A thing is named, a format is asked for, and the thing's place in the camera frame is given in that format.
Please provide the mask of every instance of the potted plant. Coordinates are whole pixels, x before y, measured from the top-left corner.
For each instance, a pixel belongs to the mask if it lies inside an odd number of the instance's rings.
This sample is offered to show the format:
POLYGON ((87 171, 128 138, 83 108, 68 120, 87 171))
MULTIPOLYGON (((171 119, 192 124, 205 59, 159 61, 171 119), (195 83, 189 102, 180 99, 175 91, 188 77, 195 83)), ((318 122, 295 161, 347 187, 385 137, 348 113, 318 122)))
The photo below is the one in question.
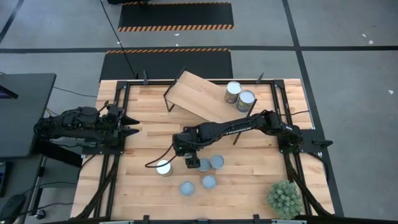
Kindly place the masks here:
POLYGON ((272 184, 267 201, 281 219, 292 219, 303 210, 301 196, 296 191, 296 185, 288 180, 272 184))

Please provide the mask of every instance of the hazard stripe tape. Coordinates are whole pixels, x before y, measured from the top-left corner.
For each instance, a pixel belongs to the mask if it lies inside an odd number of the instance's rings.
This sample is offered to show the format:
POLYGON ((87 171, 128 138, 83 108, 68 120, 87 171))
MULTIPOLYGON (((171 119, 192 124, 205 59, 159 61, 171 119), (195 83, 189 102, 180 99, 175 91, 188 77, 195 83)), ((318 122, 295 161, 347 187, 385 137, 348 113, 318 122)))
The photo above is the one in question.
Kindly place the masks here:
MULTIPOLYGON (((211 52, 211 51, 229 51, 226 48, 215 48, 215 49, 141 49, 141 50, 125 50, 126 54, 133 53, 161 53, 161 52, 211 52)), ((109 50, 105 54, 120 54, 122 50, 109 50)))
MULTIPOLYGON (((138 5, 138 2, 127 2, 123 6, 138 5)), ((231 4, 230 2, 175 2, 175 3, 147 3, 148 5, 177 5, 177 4, 231 4)))
POLYGON ((119 27, 119 32, 144 32, 144 31, 174 31, 174 30, 228 30, 233 29, 232 24, 215 25, 176 25, 176 26, 140 26, 140 27, 119 27))

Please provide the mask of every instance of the silver can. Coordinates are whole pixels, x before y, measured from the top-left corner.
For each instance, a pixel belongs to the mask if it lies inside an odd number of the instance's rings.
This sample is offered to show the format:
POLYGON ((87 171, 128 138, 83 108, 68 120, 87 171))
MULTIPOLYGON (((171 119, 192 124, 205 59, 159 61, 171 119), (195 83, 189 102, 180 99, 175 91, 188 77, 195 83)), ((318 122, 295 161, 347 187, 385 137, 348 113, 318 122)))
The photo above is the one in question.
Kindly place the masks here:
POLYGON ((226 86, 224 100, 227 103, 236 103, 239 93, 242 91, 242 86, 236 81, 231 81, 226 86))
POLYGON ((240 112, 248 112, 250 110, 251 105, 254 102, 254 93, 250 90, 244 90, 239 94, 238 103, 236 104, 236 108, 240 112))

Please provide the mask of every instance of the gray concrete floor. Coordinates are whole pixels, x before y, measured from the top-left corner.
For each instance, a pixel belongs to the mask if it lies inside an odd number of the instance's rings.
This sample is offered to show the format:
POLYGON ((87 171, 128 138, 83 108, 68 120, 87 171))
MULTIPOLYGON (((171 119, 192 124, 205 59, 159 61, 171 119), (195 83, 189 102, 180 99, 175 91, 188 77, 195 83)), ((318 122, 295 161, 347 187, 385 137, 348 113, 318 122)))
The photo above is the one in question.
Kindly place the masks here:
MULTIPOLYGON (((119 36, 125 47, 292 46, 281 0, 230 2, 233 30, 119 36)), ((0 29, 16 4, 17 0, 0 1, 0 29)), ((121 6, 104 4, 116 25, 121 6)), ((398 45, 398 1, 289 0, 289 4, 301 46, 398 45)), ((0 49, 117 46, 99 0, 25 0, 0 43, 0 49)), ((304 52, 303 56, 325 135, 334 141, 329 151, 345 215, 398 220, 398 52, 304 52)), ((235 78, 257 78, 261 72, 264 78, 301 77, 294 52, 232 51, 231 58, 235 78)), ((54 72, 56 86, 96 95, 103 59, 104 53, 0 54, 0 72, 54 72)), ((54 90, 49 108, 61 113, 94 104, 94 98, 54 90)), ((55 202, 53 198, 69 202, 73 196, 74 189, 46 190, 41 204, 55 202)), ((48 217, 40 222, 66 220, 70 209, 49 208, 48 217)), ((38 223, 34 218, 27 222, 38 223)))

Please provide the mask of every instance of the butcher block tabletop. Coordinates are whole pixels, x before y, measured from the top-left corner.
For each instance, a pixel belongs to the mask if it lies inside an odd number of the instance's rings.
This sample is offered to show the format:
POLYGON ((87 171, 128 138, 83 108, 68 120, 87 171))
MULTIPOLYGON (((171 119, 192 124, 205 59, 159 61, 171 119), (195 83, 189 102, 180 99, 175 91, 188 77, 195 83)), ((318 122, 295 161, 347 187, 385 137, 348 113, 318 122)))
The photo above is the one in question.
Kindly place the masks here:
MULTIPOLYGON (((117 82, 106 80, 100 83, 97 108, 101 108, 106 100, 114 100, 117 82)), ((308 110, 300 79, 284 82, 291 113, 308 110)), ((287 179, 284 158, 274 136, 266 136, 258 130, 246 131, 235 146, 236 135, 229 135, 198 152, 199 158, 222 155, 224 167, 220 170, 201 173, 187 169, 183 157, 171 162, 173 173, 169 177, 144 167, 169 148, 173 134, 181 132, 184 126, 207 121, 177 105, 168 112, 163 97, 168 87, 133 85, 130 89, 127 115, 141 122, 132 126, 140 132, 126 139, 119 162, 111 219, 142 220, 144 215, 150 215, 151 220, 252 219, 253 214, 259 214, 260 218, 278 218, 266 200, 271 185, 287 179), (217 186, 211 190, 201 184, 202 178, 209 174, 217 179, 217 186), (180 185, 186 181, 195 186, 195 193, 188 197, 180 193, 180 185)), ((270 85, 243 85, 243 89, 251 90, 257 98, 252 114, 262 110, 275 111, 270 85)), ((119 105, 123 102, 123 91, 119 105)), ((282 96, 280 91, 277 92, 282 105, 282 96)), ((301 129, 312 128, 309 113, 292 118, 301 129)), ((165 159, 173 155, 174 150, 171 150, 165 159)), ((333 213, 322 163, 304 153, 300 156, 307 187, 322 206, 333 213)), ((78 215, 96 192, 102 163, 103 156, 97 155, 82 168, 71 217, 78 215)), ((107 193, 104 193, 101 215, 105 213, 107 193)))

